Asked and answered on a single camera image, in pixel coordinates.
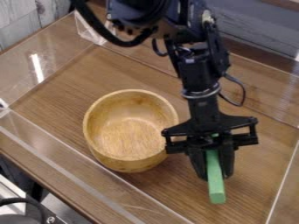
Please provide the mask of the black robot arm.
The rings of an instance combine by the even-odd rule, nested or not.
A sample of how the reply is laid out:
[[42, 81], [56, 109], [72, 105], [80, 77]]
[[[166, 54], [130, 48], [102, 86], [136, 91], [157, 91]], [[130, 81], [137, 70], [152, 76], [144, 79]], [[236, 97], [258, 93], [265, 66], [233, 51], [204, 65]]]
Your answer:
[[161, 39], [153, 51], [168, 57], [181, 79], [181, 96], [190, 118], [162, 130], [165, 152], [189, 157], [200, 179], [208, 178], [208, 152], [218, 157], [220, 175], [233, 174], [234, 151], [257, 143], [257, 119], [220, 112], [220, 78], [228, 75], [229, 52], [222, 45], [216, 18], [204, 0], [106, 0], [106, 20], [134, 38], [122, 40], [100, 22], [85, 0], [70, 0], [88, 25], [104, 39], [122, 47]]

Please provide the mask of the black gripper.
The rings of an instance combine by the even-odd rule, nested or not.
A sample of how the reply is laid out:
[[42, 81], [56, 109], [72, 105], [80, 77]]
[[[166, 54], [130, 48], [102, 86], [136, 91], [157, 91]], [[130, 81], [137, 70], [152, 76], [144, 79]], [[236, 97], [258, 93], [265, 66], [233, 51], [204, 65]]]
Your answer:
[[188, 154], [196, 175], [206, 178], [205, 150], [218, 151], [224, 178], [233, 174], [234, 150], [257, 144], [257, 119], [252, 116], [226, 115], [220, 111], [217, 96], [188, 100], [190, 118], [162, 130], [168, 154]]

